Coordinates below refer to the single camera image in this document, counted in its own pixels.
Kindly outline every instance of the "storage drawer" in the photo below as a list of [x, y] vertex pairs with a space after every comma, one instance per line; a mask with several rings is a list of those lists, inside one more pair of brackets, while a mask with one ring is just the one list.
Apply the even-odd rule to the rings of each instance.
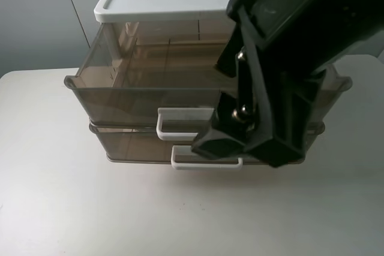
[[236, 79], [214, 68], [228, 37], [198, 21], [105, 23], [64, 82], [96, 125], [153, 125], [159, 107], [214, 107], [220, 91], [236, 94]]
[[[167, 129], [174, 131], [177, 127], [176, 124]], [[157, 137], [154, 127], [96, 127], [90, 123], [89, 129], [96, 134], [106, 150], [108, 159], [112, 162], [172, 164], [174, 168], [188, 170], [193, 168], [236, 169], [239, 166], [237, 158], [212, 161], [191, 153], [191, 141], [162, 141]], [[315, 125], [308, 130], [307, 149], [323, 131], [323, 124]], [[247, 157], [242, 159], [242, 163], [243, 165], [263, 164], [257, 159]]]

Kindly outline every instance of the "transparent brown drawer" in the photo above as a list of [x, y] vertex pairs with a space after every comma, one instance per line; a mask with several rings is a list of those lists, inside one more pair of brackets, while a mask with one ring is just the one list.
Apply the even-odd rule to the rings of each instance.
[[214, 68], [231, 30], [206, 26], [105, 23], [65, 85], [96, 125], [155, 125], [159, 107], [214, 107], [220, 91], [235, 95], [236, 80]]
[[[167, 127], [169, 131], [177, 125]], [[156, 130], [151, 127], [115, 128], [96, 127], [89, 124], [89, 129], [96, 134], [112, 162], [172, 164], [176, 169], [237, 169], [239, 159], [227, 158], [216, 161], [206, 160], [190, 152], [190, 141], [162, 141]], [[313, 125], [308, 129], [307, 149], [317, 135], [324, 131], [323, 124]], [[242, 165], [263, 164], [257, 159], [242, 158]]]

